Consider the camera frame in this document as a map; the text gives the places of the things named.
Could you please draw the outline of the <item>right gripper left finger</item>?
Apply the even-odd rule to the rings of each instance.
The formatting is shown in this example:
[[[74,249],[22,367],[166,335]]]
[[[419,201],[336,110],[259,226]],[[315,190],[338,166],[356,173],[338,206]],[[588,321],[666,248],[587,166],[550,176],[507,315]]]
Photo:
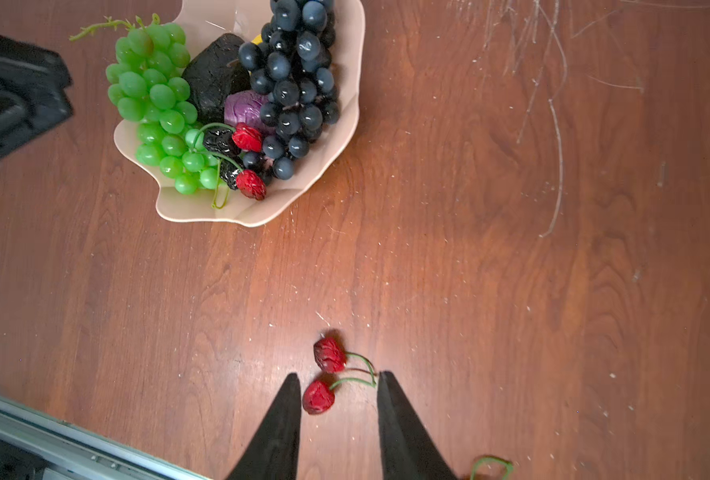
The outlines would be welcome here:
[[[298,474],[302,393],[290,373],[228,479],[288,479]]]

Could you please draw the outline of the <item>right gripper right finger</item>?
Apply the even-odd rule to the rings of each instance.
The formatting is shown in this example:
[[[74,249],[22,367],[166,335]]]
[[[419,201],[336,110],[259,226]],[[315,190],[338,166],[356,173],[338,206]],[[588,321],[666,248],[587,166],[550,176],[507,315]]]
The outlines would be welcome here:
[[[390,371],[379,374],[377,407],[384,479],[457,478]]]

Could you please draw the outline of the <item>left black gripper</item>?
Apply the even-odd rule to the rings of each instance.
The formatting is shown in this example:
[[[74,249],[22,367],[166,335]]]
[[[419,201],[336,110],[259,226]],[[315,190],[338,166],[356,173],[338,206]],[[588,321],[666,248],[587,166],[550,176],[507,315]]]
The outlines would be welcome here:
[[[0,160],[73,116],[72,85],[57,52],[0,35]]]

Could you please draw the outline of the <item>red cherry pair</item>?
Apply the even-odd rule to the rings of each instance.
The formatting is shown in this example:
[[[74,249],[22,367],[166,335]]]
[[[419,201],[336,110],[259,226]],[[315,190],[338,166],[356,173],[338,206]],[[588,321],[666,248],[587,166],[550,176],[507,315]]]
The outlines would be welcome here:
[[[237,178],[238,190],[231,190],[220,178],[219,160],[211,155],[203,146],[204,133],[214,128],[225,128],[233,132],[233,140],[242,150],[240,157],[244,168]],[[222,123],[210,123],[188,134],[191,152],[201,154],[205,158],[205,166],[200,171],[201,186],[213,192],[212,208],[224,208],[231,192],[238,192],[244,197],[256,201],[264,200],[268,195],[268,180],[263,173],[263,158],[258,152],[247,149],[249,128],[244,124],[232,127]]]
[[[481,456],[472,465],[469,480],[508,480],[515,470],[514,464],[496,456]]]
[[[313,356],[320,369],[319,375],[308,385],[302,395],[302,408],[309,415],[321,415],[335,404],[337,390],[347,383],[377,387],[377,372],[365,356],[347,351],[343,344],[332,336],[324,336],[313,345]],[[354,360],[365,366],[368,378],[347,376]]]

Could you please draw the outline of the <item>green grape bunch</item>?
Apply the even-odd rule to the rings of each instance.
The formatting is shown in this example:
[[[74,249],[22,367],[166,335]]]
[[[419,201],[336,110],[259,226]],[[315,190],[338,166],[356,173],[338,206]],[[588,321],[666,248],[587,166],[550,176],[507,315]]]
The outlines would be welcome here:
[[[205,131],[190,102],[193,90],[183,78],[191,61],[183,28],[156,14],[149,22],[107,17],[69,40],[104,29],[125,32],[115,42],[115,61],[107,66],[106,77],[111,103],[136,128],[140,145],[134,158],[171,179],[181,195],[218,190],[219,159],[205,152]]]

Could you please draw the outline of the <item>black avocado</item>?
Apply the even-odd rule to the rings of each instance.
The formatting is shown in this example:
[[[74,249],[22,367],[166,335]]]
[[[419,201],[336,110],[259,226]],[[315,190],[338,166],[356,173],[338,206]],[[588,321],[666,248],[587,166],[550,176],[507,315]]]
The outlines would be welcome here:
[[[250,74],[239,60],[245,41],[226,33],[198,54],[182,73],[191,90],[189,103],[202,124],[224,119],[224,105],[231,94],[250,89]]]

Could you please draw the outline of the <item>dark cherry pair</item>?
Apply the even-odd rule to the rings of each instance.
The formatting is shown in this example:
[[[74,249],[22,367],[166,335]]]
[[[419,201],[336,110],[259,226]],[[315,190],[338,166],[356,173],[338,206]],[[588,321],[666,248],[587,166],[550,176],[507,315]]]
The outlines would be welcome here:
[[[220,178],[231,190],[237,191],[237,178],[244,165],[240,157],[242,150],[233,140],[233,132],[225,128],[207,130],[204,133],[203,146],[219,160]]]

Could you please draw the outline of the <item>purple plum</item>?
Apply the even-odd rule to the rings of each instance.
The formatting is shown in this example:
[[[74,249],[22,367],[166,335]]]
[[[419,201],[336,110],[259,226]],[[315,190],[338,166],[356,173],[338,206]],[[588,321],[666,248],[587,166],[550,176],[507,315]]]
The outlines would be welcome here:
[[[263,135],[271,135],[275,129],[267,126],[261,119],[261,107],[267,102],[266,95],[258,94],[253,90],[228,95],[224,102],[224,123],[232,127],[244,123]]]

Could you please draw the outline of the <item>pink wavy fruit bowl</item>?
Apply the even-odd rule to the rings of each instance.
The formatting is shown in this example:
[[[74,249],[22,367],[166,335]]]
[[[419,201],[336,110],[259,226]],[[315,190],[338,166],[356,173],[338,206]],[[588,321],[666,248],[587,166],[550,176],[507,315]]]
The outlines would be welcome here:
[[[336,1],[337,40],[332,48],[333,69],[340,91],[339,121],[324,129],[322,137],[310,153],[295,168],[287,181],[274,180],[268,197],[262,201],[232,193],[222,209],[212,207],[213,193],[200,190],[193,195],[182,195],[174,187],[174,180],[159,168],[144,165],[135,158],[141,145],[137,125],[123,120],[114,132],[117,149],[129,161],[147,172],[159,186],[156,202],[158,214],[169,221],[228,222],[245,227],[258,227],[279,216],[294,201],[307,192],[345,150],[355,134],[359,117],[360,78],[366,34],[366,13],[360,1]],[[197,55],[224,33],[235,33],[245,40],[256,37],[270,20],[271,8],[267,1],[208,1],[184,0],[175,22],[183,27],[187,48]]]

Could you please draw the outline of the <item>dark blue grape bunch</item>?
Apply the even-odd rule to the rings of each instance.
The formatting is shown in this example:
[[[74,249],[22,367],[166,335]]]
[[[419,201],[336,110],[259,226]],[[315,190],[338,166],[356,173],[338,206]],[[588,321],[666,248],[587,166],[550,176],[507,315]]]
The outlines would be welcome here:
[[[263,104],[259,121],[270,132],[259,153],[272,175],[289,180],[328,125],[340,118],[339,89],[332,70],[336,42],[333,1],[272,1],[272,17],[257,42],[238,58]]]

